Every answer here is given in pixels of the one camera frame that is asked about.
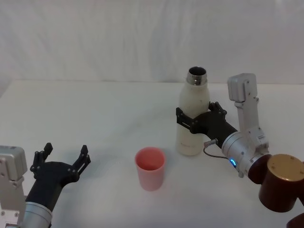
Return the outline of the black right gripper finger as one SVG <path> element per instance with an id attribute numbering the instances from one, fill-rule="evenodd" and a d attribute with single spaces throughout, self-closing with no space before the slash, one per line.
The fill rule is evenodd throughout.
<path id="1" fill-rule="evenodd" d="M 226 110 L 224 110 L 219 102 L 210 102 L 209 103 L 209 110 L 211 112 L 216 112 L 221 116 L 226 116 Z"/>
<path id="2" fill-rule="evenodd" d="M 176 108 L 176 123 L 188 129 L 190 133 L 197 133 L 197 122 L 188 117 L 179 107 Z"/>

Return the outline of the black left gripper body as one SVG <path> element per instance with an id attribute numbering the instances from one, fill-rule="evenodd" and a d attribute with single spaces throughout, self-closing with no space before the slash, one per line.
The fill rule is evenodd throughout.
<path id="1" fill-rule="evenodd" d="M 46 162 L 32 165 L 30 170 L 34 173 L 35 183 L 32 186 L 26 202 L 40 204 L 53 211 L 62 189 L 79 180 L 79 174 L 72 165 L 63 162 Z"/>

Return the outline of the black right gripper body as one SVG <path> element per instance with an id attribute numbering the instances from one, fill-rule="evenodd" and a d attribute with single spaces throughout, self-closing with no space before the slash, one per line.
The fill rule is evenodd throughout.
<path id="1" fill-rule="evenodd" d="M 237 130 L 226 121 L 227 111 L 209 111 L 193 119 L 190 126 L 192 134 L 204 134 L 211 140 L 217 139 L 217 146 L 222 147 L 224 141 Z"/>

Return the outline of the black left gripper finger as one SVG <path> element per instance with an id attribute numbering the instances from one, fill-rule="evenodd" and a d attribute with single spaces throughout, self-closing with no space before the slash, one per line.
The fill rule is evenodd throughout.
<path id="1" fill-rule="evenodd" d="M 36 151 L 34 155 L 33 164 L 30 167 L 30 171 L 38 171 L 45 163 L 45 160 L 51 154 L 52 150 L 53 146 L 49 142 L 45 145 L 42 151 Z"/>
<path id="2" fill-rule="evenodd" d="M 91 163 L 90 156 L 88 154 L 87 145 L 83 145 L 80 151 L 78 159 L 72 165 L 72 173 L 81 173 L 86 169 L 86 167 Z"/>

